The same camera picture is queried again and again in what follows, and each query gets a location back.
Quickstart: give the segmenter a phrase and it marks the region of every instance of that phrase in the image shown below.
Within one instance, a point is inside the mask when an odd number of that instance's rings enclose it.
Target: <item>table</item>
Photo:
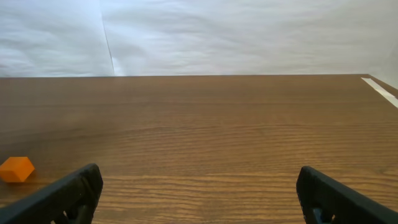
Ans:
[[[36,167],[0,206],[95,162],[97,224],[304,223],[304,165],[398,210],[398,109],[361,77],[0,79],[0,161]]]

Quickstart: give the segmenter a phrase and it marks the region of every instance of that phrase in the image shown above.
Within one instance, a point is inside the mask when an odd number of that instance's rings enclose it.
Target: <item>brown wooden tabletop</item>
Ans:
[[[361,77],[0,79],[0,162],[36,167],[0,206],[95,162],[93,223],[304,223],[305,165],[398,211],[398,109]]]

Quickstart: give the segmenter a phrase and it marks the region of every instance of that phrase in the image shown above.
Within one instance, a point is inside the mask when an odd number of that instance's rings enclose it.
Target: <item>wooden block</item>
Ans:
[[[34,169],[28,157],[10,157],[0,166],[0,177],[5,182],[24,182]]]

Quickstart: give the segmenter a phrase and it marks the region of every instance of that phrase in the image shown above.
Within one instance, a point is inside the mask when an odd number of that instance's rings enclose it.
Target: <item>wooden surface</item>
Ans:
[[[95,162],[93,223],[304,223],[304,165],[398,210],[398,109],[367,75],[0,79],[5,206]]]

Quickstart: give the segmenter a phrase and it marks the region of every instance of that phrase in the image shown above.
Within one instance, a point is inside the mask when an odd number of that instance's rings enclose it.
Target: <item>wooden table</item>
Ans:
[[[398,210],[398,109],[360,77],[0,79],[0,161],[37,168],[0,206],[95,162],[93,223],[304,223],[304,165]]]

